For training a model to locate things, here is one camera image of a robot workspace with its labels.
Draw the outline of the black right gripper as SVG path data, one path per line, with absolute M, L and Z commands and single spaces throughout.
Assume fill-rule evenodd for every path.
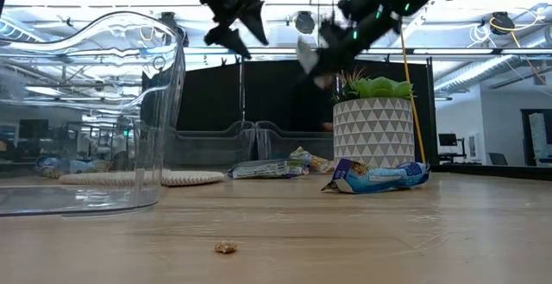
M 355 27 L 346 29 L 342 36 L 341 27 L 333 19 L 324 19 L 319 29 L 324 43 L 308 75 L 321 76 L 336 72 L 345 65 L 344 59 L 353 59 L 363 50 L 369 49 L 390 28 L 389 11 L 371 13 Z

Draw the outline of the silver granola bar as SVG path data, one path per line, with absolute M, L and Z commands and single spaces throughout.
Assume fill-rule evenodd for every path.
M 298 37 L 296 55 L 300 66 L 306 74 L 310 74 L 319 61 L 318 53 L 311 49 L 311 46 L 301 37 Z

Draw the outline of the tan granola bar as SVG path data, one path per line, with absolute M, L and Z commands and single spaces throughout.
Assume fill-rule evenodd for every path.
M 332 173 L 335 169 L 335 164 L 331 160 L 324 159 L 322 157 L 312 155 L 302 147 L 297 148 L 290 153 L 290 158 L 302 161 L 311 172 L 328 174 Z

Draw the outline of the grey-green granola bar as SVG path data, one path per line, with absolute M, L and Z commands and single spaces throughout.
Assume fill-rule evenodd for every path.
M 238 179 L 292 179 L 307 174 L 310 166 L 298 159 L 244 161 L 228 171 L 233 180 Z

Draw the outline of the blue granola bar purple end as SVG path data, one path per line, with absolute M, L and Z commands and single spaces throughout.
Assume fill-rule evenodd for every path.
M 340 159 L 323 192 L 370 194 L 420 186 L 430 177 L 430 165 L 406 162 L 396 167 L 370 168 L 357 161 Z

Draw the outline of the large clear plastic bin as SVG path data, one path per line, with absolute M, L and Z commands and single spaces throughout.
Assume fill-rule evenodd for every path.
M 185 76 L 181 36 L 135 12 L 41 41 L 0 19 L 0 218 L 131 211 L 158 202 Z M 157 183 L 65 185 L 39 157 L 110 161 Z

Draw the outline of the small granola crumb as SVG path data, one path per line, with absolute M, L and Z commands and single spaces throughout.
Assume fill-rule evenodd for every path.
M 218 254 L 232 254 L 237 251 L 237 243 L 232 241 L 221 241 L 215 244 L 214 250 Z

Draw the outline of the round black ceiling fixture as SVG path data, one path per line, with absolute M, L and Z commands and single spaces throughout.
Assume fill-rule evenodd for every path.
M 296 30 L 304 35 L 310 35 L 313 33 L 316 23 L 309 11 L 299 11 L 295 17 Z
M 497 11 L 492 13 L 489 27 L 495 35 L 507 35 L 515 28 L 515 24 L 507 12 Z

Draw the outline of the black partition screen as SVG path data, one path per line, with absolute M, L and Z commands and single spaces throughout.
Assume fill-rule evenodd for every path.
M 356 60 L 347 72 L 406 81 L 403 63 Z M 409 64 L 425 159 L 437 163 L 433 85 L 426 64 Z M 306 78 L 297 61 L 249 61 L 186 72 L 176 130 L 222 131 L 243 119 L 269 121 L 284 131 L 323 132 L 335 100 Z

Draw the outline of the succulent in triangle-patterned pot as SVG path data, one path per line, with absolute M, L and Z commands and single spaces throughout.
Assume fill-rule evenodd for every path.
M 369 167 L 396 167 L 415 158 L 413 85 L 362 70 L 337 74 L 334 159 Z

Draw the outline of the clear plastic sorting bin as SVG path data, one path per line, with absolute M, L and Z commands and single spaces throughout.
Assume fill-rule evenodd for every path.
M 332 160 L 332 132 L 284 131 L 275 123 L 259 121 L 256 124 L 257 154 L 260 160 L 288 157 L 297 148 L 326 160 Z
M 255 123 L 238 121 L 221 131 L 171 133 L 166 140 L 165 165 L 171 169 L 227 169 L 255 154 Z

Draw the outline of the black computer monitor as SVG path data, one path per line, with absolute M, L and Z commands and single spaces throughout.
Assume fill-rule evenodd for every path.
M 440 162 L 449 162 L 454 163 L 456 158 L 465 159 L 467 157 L 466 148 L 465 148 L 465 139 L 458 138 L 454 133 L 440 133 L 438 135 L 438 141 L 440 147 L 460 147 L 461 152 L 449 152 L 439 153 L 438 159 Z

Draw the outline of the round woven white coaster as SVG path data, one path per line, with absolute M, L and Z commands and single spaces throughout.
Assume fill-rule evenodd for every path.
M 159 183 L 162 186 L 196 186 L 216 183 L 225 179 L 225 175 L 211 171 L 172 171 L 164 169 Z M 142 185 L 154 185 L 153 172 L 144 172 L 141 177 L 135 172 L 102 172 L 87 174 L 66 174 L 59 177 L 65 185 L 131 186 L 136 181 Z

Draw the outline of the dark framed door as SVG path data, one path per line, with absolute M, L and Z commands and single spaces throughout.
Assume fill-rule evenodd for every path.
M 552 109 L 522 109 L 524 160 L 530 167 L 552 167 Z

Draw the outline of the black aluminium table frame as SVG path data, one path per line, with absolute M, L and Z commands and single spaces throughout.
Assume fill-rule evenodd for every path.
M 433 172 L 470 174 L 523 180 L 552 181 L 552 167 L 490 166 L 477 164 L 433 165 Z

